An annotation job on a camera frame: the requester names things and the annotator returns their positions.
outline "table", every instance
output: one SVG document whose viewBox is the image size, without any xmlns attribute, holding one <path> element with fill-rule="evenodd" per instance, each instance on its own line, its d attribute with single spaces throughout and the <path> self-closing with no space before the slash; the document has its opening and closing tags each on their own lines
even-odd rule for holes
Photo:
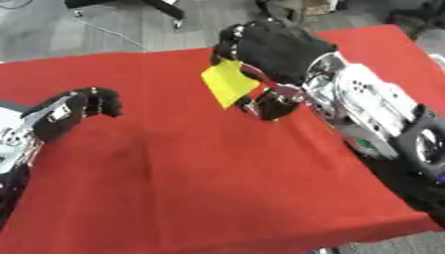
<svg viewBox="0 0 445 254">
<path fill-rule="evenodd" d="M 327 31 L 351 62 L 445 113 L 442 70 L 393 26 Z M 440 230 L 388 191 L 307 108 L 277 123 L 223 111 L 210 50 L 0 65 L 2 98 L 119 90 L 125 115 L 46 146 L 0 234 L 8 254 L 298 253 Z"/>
</svg>

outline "cable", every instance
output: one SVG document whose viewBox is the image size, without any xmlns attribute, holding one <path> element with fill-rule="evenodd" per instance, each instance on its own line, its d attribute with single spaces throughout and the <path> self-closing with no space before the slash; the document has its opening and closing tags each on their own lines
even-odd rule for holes
<svg viewBox="0 0 445 254">
<path fill-rule="evenodd" d="M 0 3 L 10 3 L 10 2 L 14 2 L 15 0 L 1 0 Z M 25 6 L 28 6 L 29 4 L 31 4 L 32 2 L 34 2 L 34 0 L 28 0 L 27 2 L 23 3 L 23 4 L 19 4 L 16 6 L 4 6 L 4 5 L 0 5 L 0 9 L 5 9 L 5 10 L 17 10 L 17 9 L 21 9 Z"/>
<path fill-rule="evenodd" d="M 141 49 L 144 50 L 144 52 L 149 52 L 149 51 L 150 51 L 148 48 L 146 48 L 146 47 L 143 46 L 142 44 L 140 44 L 140 43 L 138 43 L 138 42 L 136 42 L 136 41 L 133 41 L 133 40 L 129 39 L 128 37 L 122 35 L 122 34 L 119 34 L 119 33 L 117 33 L 117 32 L 113 32 L 113 31 L 111 31 L 111 30 L 107 30 L 107 29 L 104 29 L 104 28 L 100 28 L 100 27 L 94 26 L 94 25 L 92 25 L 91 23 L 89 23 L 89 22 L 87 22 L 87 21 L 84 21 L 81 17 L 75 17 L 75 20 L 78 21 L 79 23 L 82 23 L 82 24 L 84 24 L 84 25 L 86 25 L 86 26 L 95 28 L 95 29 L 97 29 L 97 30 L 99 30 L 99 31 L 102 31 L 102 32 L 105 32 L 105 33 L 108 33 L 108 34 L 111 34 L 111 35 L 120 37 L 120 38 L 122 38 L 123 40 L 125 40 L 125 41 L 127 41 L 127 42 L 129 42 L 129 43 L 132 43 L 132 44 L 134 44 L 134 45 L 140 47 Z"/>
</svg>

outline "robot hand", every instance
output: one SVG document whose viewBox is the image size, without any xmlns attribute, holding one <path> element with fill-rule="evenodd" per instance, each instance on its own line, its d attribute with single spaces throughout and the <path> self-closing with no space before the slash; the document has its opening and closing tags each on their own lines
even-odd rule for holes
<svg viewBox="0 0 445 254">
<path fill-rule="evenodd" d="M 44 142 L 53 141 L 71 130 L 83 117 L 121 114 L 118 94 L 107 88 L 87 87 L 61 93 L 24 112 L 34 135 Z"/>
<path fill-rule="evenodd" d="M 262 71 L 275 83 L 300 85 L 309 65 L 336 48 L 303 29 L 286 28 L 269 18 L 222 30 L 211 62 L 216 65 L 221 59 L 240 61 Z M 261 79 L 252 69 L 241 71 L 250 78 Z"/>
<path fill-rule="evenodd" d="M 3 104 L 0 106 L 0 229 L 25 189 L 29 169 L 45 142 L 66 134 L 84 117 L 121 114 L 118 94 L 98 87 L 61 93 L 25 112 L 14 103 Z"/>
<path fill-rule="evenodd" d="M 220 32 L 211 64 L 222 59 L 243 63 L 241 72 L 249 78 L 294 89 L 307 78 L 307 69 L 319 56 L 336 50 L 336 46 L 311 36 L 303 29 L 286 28 L 274 19 L 233 25 Z M 242 97 L 236 106 L 253 111 L 260 119 L 275 120 L 290 114 L 297 103 L 282 96 L 278 87 L 270 88 L 254 100 Z"/>
</svg>

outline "chair wheel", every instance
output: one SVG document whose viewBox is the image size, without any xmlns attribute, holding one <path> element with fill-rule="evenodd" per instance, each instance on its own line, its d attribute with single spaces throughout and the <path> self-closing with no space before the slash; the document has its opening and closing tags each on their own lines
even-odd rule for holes
<svg viewBox="0 0 445 254">
<path fill-rule="evenodd" d="M 184 20 L 173 20 L 173 28 L 180 29 L 184 24 Z"/>
<path fill-rule="evenodd" d="M 83 17 L 83 12 L 81 10 L 73 10 L 73 13 L 76 18 Z"/>
</svg>

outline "chair leg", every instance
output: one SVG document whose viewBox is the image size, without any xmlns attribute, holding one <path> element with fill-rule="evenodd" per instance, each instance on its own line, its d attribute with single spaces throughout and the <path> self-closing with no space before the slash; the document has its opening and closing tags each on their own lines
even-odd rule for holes
<svg viewBox="0 0 445 254">
<path fill-rule="evenodd" d="M 169 15 L 170 17 L 174 18 L 177 21 L 184 20 L 185 16 L 184 11 L 174 5 L 168 4 L 162 0 L 142 0 L 142 1 L 148 5 L 155 7 L 156 9 Z"/>
</svg>

